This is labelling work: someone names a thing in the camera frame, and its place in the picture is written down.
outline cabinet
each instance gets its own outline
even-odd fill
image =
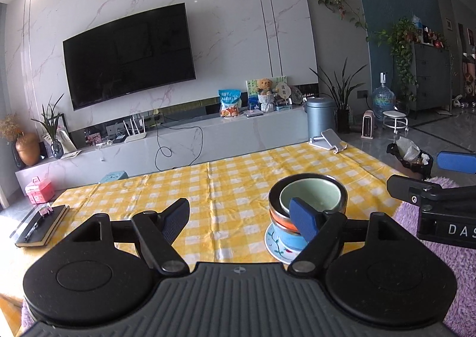
[[[412,43],[412,50],[413,61],[410,69],[418,86],[410,86],[411,91],[417,94],[417,100],[409,102],[410,110],[451,105],[449,52],[420,43]],[[398,78],[395,65],[394,78]]]

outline pink toolbox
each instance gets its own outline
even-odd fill
[[[25,187],[25,192],[33,204],[48,203],[55,194],[53,185],[48,179],[41,180],[38,177]]]

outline electrical outlet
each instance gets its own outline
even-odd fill
[[[368,91],[367,90],[357,90],[357,98],[367,98]]]
[[[163,124],[165,122],[164,115],[161,112],[154,114],[154,121],[156,124]]]

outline tv stand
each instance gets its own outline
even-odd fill
[[[76,188],[98,183],[110,172],[123,170],[133,177],[158,172],[158,168],[179,168],[192,162],[200,164],[306,142],[307,121],[301,106],[253,118],[244,115],[229,119],[209,118],[180,125],[191,129],[161,129],[159,137],[153,130],[142,139],[82,148],[73,159],[45,159],[34,167],[17,171],[16,176],[22,191],[35,176],[50,179],[55,190]],[[200,126],[203,131],[203,147],[202,132],[193,129],[194,126]],[[172,150],[171,157],[158,152],[157,140],[161,146]]]

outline saucer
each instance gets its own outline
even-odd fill
[[[281,242],[275,234],[272,224],[265,232],[265,245],[272,256],[286,265],[289,265],[299,255],[299,251],[290,250]]]

